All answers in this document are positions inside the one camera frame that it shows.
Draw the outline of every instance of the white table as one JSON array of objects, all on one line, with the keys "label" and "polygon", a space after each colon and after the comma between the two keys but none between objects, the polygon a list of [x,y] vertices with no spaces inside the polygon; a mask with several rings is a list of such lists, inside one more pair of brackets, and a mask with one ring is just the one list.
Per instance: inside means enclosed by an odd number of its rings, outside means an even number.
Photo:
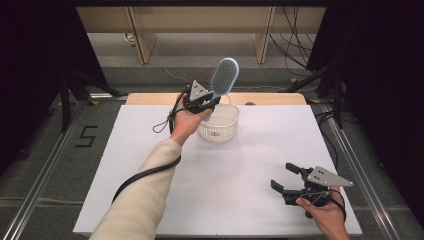
[{"label": "white table", "polygon": [[[239,106],[233,139],[216,144],[194,134],[184,145],[158,236],[300,237],[320,235],[303,209],[287,206],[271,189],[274,179],[300,190],[303,181],[285,169],[322,166],[336,172],[313,113],[307,105]],[[169,136],[154,133],[171,105],[122,106],[91,189],[74,228],[89,235],[111,204],[118,187],[142,164],[150,150]],[[362,231],[344,191],[346,227]]]}]

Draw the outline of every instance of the white tabletop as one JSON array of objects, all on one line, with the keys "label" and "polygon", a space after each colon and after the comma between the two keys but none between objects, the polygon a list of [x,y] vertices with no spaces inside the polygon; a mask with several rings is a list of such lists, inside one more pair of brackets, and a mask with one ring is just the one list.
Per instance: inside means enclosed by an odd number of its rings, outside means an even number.
[{"label": "white tabletop", "polygon": [[[299,175],[285,169],[322,166],[336,173],[313,113],[307,105],[239,106],[238,130],[226,143],[194,134],[184,145],[158,236],[295,237],[320,235],[300,207],[287,206],[270,187],[300,190]],[[169,137],[154,133],[171,106],[122,106],[74,232],[89,235],[109,208],[118,187],[150,150]],[[362,231],[343,189],[346,228]]]}]

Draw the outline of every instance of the forearm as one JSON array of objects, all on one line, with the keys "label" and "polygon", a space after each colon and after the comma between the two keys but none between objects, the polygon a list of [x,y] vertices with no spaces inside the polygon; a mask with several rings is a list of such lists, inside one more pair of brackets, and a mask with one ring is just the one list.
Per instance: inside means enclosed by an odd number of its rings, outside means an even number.
[{"label": "forearm", "polygon": [[[159,143],[139,172],[173,162],[181,146],[172,139]],[[91,239],[155,239],[175,168],[146,176],[127,186],[116,198]]]}]

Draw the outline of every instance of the finger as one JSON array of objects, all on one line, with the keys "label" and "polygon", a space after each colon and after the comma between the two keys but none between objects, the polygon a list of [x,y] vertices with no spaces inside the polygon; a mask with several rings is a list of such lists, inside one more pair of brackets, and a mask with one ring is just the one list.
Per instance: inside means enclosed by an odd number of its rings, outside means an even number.
[{"label": "finger", "polygon": [[299,207],[305,209],[305,211],[307,211],[310,214],[314,215],[314,213],[315,213],[315,206],[312,205],[310,201],[308,201],[305,198],[298,198],[298,199],[296,199],[296,203],[297,203],[297,205],[299,205]]},{"label": "finger", "polygon": [[178,102],[178,106],[181,106],[181,105],[184,104],[184,98],[186,98],[186,97],[187,97],[187,93],[183,93],[183,96],[180,98],[180,101]]},{"label": "finger", "polygon": [[296,199],[296,203],[297,205],[299,205],[300,207],[306,209],[311,205],[311,202],[308,199],[305,198],[298,198]]},{"label": "finger", "polygon": [[200,119],[202,120],[211,114],[212,114],[212,109],[206,109],[205,111],[198,113]]},{"label": "finger", "polygon": [[336,200],[337,202],[339,202],[340,204],[344,205],[344,201],[343,201],[343,197],[341,195],[340,192],[340,188],[339,187],[331,187],[331,198],[333,198],[334,200]]}]

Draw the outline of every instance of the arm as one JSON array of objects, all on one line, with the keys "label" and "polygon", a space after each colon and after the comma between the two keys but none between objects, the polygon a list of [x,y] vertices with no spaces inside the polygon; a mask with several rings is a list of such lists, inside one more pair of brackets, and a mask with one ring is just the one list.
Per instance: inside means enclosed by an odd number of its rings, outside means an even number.
[{"label": "arm", "polygon": [[[340,192],[339,187],[331,189]],[[342,196],[336,192],[331,193],[331,197],[339,203],[343,203]],[[306,199],[298,198],[297,205],[308,211],[314,218],[318,228],[329,240],[347,240],[349,236],[344,225],[344,216],[340,208],[333,202],[329,202],[323,207],[316,207]]]},{"label": "arm", "polygon": [[[138,172],[173,162],[200,122],[212,113],[178,112],[174,131],[151,151]],[[162,219],[175,168],[155,173],[126,187],[116,198],[90,239],[155,239]]]}]

